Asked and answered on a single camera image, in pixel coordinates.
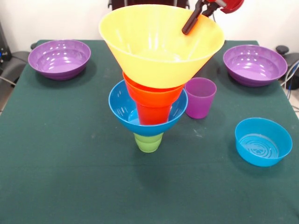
red cup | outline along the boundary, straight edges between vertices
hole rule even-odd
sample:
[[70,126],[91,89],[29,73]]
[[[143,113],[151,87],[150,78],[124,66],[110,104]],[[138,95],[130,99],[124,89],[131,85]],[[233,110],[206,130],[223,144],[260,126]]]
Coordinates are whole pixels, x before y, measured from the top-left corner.
[[136,102],[140,124],[158,125],[167,122],[171,105],[178,99],[184,85],[156,89],[134,82],[124,72],[122,75],[130,97]]

cable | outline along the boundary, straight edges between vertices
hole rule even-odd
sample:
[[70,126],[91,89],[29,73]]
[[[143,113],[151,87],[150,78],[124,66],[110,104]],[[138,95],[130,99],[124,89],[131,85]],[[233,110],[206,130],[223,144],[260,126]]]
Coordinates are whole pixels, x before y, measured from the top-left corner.
[[25,63],[28,63],[28,62],[26,62],[25,60],[23,60],[23,59],[21,59],[21,58],[19,58],[19,57],[16,57],[16,56],[13,56],[13,55],[12,55],[12,57],[14,57],[14,58],[16,58],[16,59],[19,59],[19,60],[21,60],[21,61],[23,61],[23,62],[25,62]]
[[13,85],[13,86],[15,86],[15,85],[16,85],[14,82],[12,82],[12,81],[10,81],[10,80],[8,80],[8,79],[6,79],[6,78],[2,77],[2,76],[0,76],[0,79],[2,79],[2,80],[4,80],[4,81],[6,81],[6,82],[8,82],[8,83],[10,83],[10,84],[11,84],[11,85]]
[[289,84],[289,91],[288,91],[288,94],[287,94],[288,100],[291,98],[291,91],[292,91],[291,87],[292,87],[293,78],[294,77],[291,78],[291,82]]
[[216,22],[216,20],[215,20],[215,16],[214,16],[214,13],[213,13],[212,15],[213,15],[213,20],[214,20],[214,22]]
[[299,60],[291,66],[291,68],[288,70],[287,74],[285,75],[285,81],[282,84],[280,84],[281,86],[285,85],[285,89],[286,89],[286,83],[293,77],[293,75],[296,73],[297,69],[299,68],[298,64],[299,64]]
[[293,105],[292,105],[292,107],[295,108],[296,110],[299,110],[299,107],[296,107],[296,106],[293,106]]

cup rim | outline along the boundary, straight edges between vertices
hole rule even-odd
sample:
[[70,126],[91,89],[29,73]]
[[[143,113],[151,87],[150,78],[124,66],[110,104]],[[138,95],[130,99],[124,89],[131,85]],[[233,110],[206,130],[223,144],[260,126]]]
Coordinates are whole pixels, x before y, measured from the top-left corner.
[[[206,97],[196,96],[196,95],[190,93],[190,92],[188,91],[188,89],[186,88],[186,86],[188,85],[188,83],[190,83],[192,80],[205,80],[205,81],[208,81],[209,83],[211,83],[211,84],[214,86],[215,90],[214,90],[214,92],[213,92],[212,94],[209,94],[209,95],[206,96]],[[187,92],[188,94],[190,94],[190,95],[193,96],[193,97],[196,97],[196,98],[209,98],[209,97],[212,97],[212,96],[214,96],[214,95],[216,94],[216,92],[217,92],[217,85],[216,85],[212,80],[210,80],[210,79],[208,79],[208,78],[196,77],[196,78],[192,78],[192,79],[190,79],[190,80],[185,84],[184,89],[186,90],[186,92]]]

green tablecloth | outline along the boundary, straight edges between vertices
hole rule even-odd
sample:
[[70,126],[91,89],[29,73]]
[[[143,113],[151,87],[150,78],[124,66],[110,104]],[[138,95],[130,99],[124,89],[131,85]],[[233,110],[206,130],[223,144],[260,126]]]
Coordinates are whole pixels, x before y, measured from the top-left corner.
[[[297,224],[299,122],[278,82],[247,88],[222,62],[196,76],[218,87],[206,119],[183,115],[160,148],[142,153],[108,106],[121,69],[103,41],[81,76],[46,79],[29,65],[0,117],[1,224]],[[259,168],[235,149],[248,117],[283,125],[293,150]]]

black chair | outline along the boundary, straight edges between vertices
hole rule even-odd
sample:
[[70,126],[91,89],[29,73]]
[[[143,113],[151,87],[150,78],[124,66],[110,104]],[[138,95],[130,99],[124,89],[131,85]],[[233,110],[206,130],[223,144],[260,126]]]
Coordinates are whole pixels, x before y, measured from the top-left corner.
[[[127,5],[140,5],[140,4],[160,4],[174,6],[174,0],[127,0]],[[125,7],[125,0],[109,0],[108,7],[112,6],[112,10]],[[177,0],[175,5],[181,8],[190,8],[188,0]]]
[[0,24],[0,104],[7,98],[17,83],[25,65],[28,63],[29,52],[11,53]]
[[[279,45],[276,47],[276,51],[285,59],[288,70],[299,61],[299,53],[289,53],[290,51],[287,46]],[[280,79],[282,81],[285,81],[285,75],[283,75]],[[286,88],[288,89],[290,87],[291,90],[299,89],[299,69],[295,71],[295,74],[293,77],[286,83]]]

